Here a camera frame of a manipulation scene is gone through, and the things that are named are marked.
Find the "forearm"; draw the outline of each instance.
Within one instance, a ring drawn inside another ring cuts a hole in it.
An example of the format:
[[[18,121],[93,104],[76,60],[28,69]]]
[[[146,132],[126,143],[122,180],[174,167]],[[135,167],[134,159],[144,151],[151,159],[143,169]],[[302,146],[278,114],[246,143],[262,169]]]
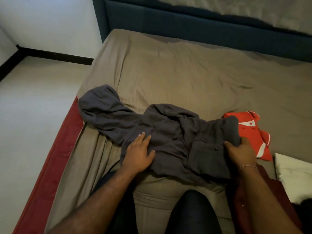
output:
[[[302,234],[253,167],[243,168],[247,205],[255,234]]]
[[[88,198],[74,213],[55,226],[49,234],[103,234],[135,173],[119,169],[115,175]]]

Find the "white floor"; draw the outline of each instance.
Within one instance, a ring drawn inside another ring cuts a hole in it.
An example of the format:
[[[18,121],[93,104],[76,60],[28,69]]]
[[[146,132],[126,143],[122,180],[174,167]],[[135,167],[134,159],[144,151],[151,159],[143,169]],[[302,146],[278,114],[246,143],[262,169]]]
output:
[[[14,230],[89,69],[27,57],[0,82],[0,233]]]

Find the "blue headboard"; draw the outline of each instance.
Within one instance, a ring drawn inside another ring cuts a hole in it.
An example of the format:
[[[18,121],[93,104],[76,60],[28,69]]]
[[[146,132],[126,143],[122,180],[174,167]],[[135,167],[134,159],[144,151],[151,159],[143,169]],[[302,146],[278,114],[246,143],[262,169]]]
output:
[[[312,62],[312,36],[260,20],[156,0],[93,0],[102,41],[126,29]]]

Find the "wall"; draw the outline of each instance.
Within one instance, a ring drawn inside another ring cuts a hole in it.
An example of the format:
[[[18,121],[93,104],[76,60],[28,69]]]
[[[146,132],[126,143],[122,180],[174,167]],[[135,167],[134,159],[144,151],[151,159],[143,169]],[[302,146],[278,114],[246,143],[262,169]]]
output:
[[[0,25],[26,48],[94,58],[102,45],[92,0],[0,0]]]
[[[16,51],[17,47],[0,29],[0,66],[5,63]]]

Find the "black baseboard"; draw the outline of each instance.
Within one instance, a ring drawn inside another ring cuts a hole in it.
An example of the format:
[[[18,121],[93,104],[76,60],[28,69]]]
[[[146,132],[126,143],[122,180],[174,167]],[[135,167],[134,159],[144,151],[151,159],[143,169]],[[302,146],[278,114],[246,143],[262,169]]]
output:
[[[26,57],[22,50],[17,50],[5,63],[0,66],[0,81],[2,81],[7,74],[13,70],[18,63],[20,63]]]
[[[51,59],[51,60],[57,60],[57,61],[73,62],[73,63],[83,64],[83,65],[91,65],[93,62],[93,58],[88,58],[88,57],[80,57],[80,56],[68,55],[68,54],[63,54],[63,53],[36,50],[36,49],[31,49],[31,48],[23,48],[19,46],[18,46],[18,49],[22,50],[26,56],[40,57],[40,58],[46,58],[46,59]]]

